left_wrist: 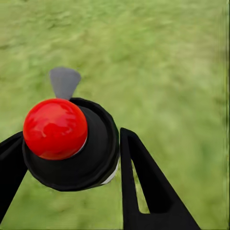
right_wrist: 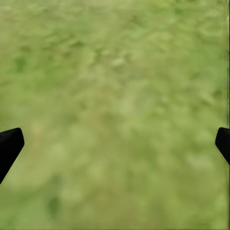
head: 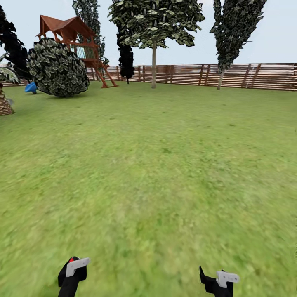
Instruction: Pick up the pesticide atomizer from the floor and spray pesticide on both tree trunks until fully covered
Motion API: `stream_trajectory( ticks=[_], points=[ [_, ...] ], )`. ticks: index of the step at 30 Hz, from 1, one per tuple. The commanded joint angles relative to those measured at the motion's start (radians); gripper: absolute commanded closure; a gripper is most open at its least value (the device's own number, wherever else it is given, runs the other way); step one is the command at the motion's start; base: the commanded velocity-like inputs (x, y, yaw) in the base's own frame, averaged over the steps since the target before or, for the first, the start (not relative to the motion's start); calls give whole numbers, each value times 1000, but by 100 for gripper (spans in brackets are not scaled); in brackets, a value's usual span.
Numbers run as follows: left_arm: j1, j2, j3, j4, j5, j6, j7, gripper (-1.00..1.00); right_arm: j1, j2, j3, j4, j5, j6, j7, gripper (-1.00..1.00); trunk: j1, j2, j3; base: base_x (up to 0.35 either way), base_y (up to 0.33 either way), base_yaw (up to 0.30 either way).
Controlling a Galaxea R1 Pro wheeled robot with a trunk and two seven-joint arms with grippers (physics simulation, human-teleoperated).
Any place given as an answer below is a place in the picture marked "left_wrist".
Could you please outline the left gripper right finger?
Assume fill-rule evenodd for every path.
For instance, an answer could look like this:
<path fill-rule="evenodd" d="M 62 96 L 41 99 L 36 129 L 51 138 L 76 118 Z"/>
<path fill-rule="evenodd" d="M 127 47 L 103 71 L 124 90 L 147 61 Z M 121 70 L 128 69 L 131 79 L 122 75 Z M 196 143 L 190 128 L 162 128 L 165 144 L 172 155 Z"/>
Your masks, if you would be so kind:
<path fill-rule="evenodd" d="M 201 230 L 138 135 L 120 128 L 124 230 Z M 150 214 L 141 213 L 133 161 Z"/>

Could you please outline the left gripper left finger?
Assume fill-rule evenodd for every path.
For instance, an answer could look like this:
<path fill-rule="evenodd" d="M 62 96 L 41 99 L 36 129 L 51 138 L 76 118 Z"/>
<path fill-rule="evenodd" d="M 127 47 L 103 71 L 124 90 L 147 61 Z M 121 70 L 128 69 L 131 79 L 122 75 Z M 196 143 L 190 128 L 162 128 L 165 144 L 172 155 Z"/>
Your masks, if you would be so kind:
<path fill-rule="evenodd" d="M 28 170 L 24 163 L 23 131 L 0 142 L 0 224 Z"/>

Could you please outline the pesticide atomizer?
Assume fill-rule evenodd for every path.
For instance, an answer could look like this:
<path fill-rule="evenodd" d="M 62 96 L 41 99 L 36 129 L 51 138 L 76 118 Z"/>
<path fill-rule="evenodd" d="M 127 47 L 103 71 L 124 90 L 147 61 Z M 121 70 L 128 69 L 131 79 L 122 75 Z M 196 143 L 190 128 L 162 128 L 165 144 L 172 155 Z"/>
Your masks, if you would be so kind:
<path fill-rule="evenodd" d="M 120 161 L 119 131 L 100 104 L 71 98 L 81 81 L 72 68 L 49 71 L 55 99 L 35 105 L 23 124 L 23 158 L 43 185 L 84 191 L 108 184 Z"/>

